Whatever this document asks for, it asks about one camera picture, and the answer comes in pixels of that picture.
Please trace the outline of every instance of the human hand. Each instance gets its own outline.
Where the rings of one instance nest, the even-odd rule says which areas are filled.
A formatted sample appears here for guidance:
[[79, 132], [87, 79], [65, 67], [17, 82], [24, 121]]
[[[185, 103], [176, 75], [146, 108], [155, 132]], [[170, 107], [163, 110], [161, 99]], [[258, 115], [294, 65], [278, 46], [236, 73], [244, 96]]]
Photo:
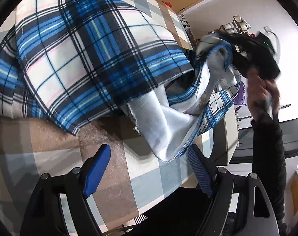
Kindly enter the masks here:
[[249, 69], [247, 71], [247, 79], [248, 79], [248, 98], [247, 103], [249, 107], [249, 111], [251, 112], [253, 119], [257, 121], [260, 115], [265, 112], [257, 107], [256, 103], [258, 101], [264, 101], [269, 96], [269, 93], [272, 97], [272, 110], [273, 114], [278, 113], [279, 104], [280, 104], [280, 93], [277, 88], [277, 84], [274, 80], [263, 81], [258, 76], [258, 71], [254, 68]]

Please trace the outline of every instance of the red object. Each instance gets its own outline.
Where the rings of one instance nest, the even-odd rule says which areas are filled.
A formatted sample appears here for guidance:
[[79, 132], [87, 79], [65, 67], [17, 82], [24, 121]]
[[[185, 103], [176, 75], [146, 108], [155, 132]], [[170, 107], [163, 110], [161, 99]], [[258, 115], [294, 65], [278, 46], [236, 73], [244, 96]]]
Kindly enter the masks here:
[[169, 6], [170, 8], [172, 8], [172, 4], [170, 4], [169, 2], [162, 1], [162, 3], [165, 3], [167, 6]]

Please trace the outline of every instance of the person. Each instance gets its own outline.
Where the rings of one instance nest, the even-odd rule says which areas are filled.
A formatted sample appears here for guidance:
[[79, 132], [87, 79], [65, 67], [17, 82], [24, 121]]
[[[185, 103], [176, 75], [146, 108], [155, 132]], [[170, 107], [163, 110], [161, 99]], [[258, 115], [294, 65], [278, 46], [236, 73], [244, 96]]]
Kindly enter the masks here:
[[[251, 122], [253, 135], [252, 171], [256, 173], [271, 201], [280, 236], [286, 235], [284, 218], [284, 191], [286, 186], [286, 166], [282, 131], [278, 120], [280, 94], [276, 82], [264, 81], [256, 69], [247, 71], [249, 111], [253, 116]], [[272, 97], [272, 117], [256, 105], [257, 102]], [[196, 235], [211, 200], [200, 189], [178, 188], [170, 196], [145, 212], [147, 220], [127, 233], [136, 235]]]

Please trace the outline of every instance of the white plug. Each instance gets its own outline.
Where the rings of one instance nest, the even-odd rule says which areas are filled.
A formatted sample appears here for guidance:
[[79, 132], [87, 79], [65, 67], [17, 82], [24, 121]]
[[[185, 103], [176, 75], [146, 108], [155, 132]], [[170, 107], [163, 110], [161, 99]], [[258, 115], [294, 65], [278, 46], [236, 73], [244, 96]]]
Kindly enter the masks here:
[[265, 29], [266, 33], [271, 33], [272, 32], [272, 30], [270, 29], [270, 27], [264, 27], [264, 29]]

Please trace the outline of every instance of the person's arm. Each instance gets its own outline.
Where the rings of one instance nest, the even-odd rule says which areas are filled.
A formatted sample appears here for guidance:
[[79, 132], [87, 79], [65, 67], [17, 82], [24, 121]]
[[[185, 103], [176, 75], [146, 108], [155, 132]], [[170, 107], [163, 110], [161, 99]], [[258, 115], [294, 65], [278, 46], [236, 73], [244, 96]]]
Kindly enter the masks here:
[[[255, 70], [249, 71], [248, 80], [248, 105], [254, 119], [251, 122], [254, 131], [252, 171], [259, 176], [271, 201], [280, 235], [286, 235], [286, 225], [282, 222], [286, 163], [277, 116], [280, 95], [276, 83], [264, 82]], [[273, 99], [273, 119], [266, 111], [260, 111], [255, 106], [256, 101], [266, 99], [268, 91]]]

